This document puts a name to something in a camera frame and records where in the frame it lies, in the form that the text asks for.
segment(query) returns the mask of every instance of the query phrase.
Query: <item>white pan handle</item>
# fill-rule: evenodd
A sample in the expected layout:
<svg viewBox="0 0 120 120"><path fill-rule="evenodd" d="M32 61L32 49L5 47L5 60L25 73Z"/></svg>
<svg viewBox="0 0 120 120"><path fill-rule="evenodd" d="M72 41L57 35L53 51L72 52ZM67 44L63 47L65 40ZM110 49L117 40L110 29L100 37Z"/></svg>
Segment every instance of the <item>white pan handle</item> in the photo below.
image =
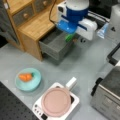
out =
<svg viewBox="0 0 120 120"><path fill-rule="evenodd" d="M73 77L67 84L66 84L66 88L68 90L71 90L74 85L77 83L77 79L75 77Z"/></svg>

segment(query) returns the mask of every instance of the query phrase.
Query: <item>kitchen counter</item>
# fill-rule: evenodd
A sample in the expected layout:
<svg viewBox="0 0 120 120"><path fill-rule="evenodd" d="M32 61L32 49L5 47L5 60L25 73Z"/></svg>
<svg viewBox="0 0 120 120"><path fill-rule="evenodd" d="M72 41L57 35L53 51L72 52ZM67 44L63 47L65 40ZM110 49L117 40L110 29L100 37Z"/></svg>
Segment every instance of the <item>kitchen counter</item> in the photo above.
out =
<svg viewBox="0 0 120 120"><path fill-rule="evenodd" d="M0 80L29 109L36 100L54 83L65 85L73 76L77 84L72 92L80 98L80 104L68 120L107 120L91 107L91 91L98 77L104 78L113 68L106 57L116 44L96 37L94 41L81 43L78 40L61 61L45 55L43 62L23 53L10 44L0 49ZM33 92L23 92L16 88L15 77L24 68L36 68L41 72L42 81Z"/></svg>

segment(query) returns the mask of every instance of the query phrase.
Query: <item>carrot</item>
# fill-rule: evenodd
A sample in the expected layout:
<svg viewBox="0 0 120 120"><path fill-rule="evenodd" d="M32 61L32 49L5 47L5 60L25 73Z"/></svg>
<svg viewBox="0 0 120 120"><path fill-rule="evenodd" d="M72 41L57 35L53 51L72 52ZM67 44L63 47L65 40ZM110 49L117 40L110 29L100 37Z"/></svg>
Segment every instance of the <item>carrot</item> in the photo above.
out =
<svg viewBox="0 0 120 120"><path fill-rule="evenodd" d="M31 73L21 73L19 74L19 79L24 81L24 82L28 82L32 79L32 74Z"/></svg>

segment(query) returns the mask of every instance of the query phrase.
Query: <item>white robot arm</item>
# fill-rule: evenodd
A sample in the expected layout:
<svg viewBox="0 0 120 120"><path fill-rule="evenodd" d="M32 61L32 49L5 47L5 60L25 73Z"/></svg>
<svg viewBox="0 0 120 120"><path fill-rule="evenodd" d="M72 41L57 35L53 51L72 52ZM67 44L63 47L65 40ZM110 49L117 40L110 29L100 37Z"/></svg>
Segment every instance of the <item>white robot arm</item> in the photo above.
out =
<svg viewBox="0 0 120 120"><path fill-rule="evenodd" d="M57 27L69 34L77 33L82 37L92 40L96 22L85 18L88 14L89 0L66 0L57 6Z"/></svg>

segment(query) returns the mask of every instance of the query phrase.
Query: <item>stove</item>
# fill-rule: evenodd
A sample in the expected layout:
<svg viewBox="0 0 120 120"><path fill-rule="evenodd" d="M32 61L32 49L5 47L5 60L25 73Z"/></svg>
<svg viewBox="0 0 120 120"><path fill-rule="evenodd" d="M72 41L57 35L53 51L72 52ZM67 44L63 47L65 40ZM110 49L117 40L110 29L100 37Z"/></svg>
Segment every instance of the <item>stove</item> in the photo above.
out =
<svg viewBox="0 0 120 120"><path fill-rule="evenodd" d="M60 83L54 83L49 89L51 88L64 88L64 86L61 85ZM71 106L68 112L61 117L51 117L46 115L42 110L41 100L43 95L35 102L32 109L33 113L38 117L39 120L65 120L70 115L70 113L75 109L75 107L80 103L80 99L75 94L70 92Z"/></svg>

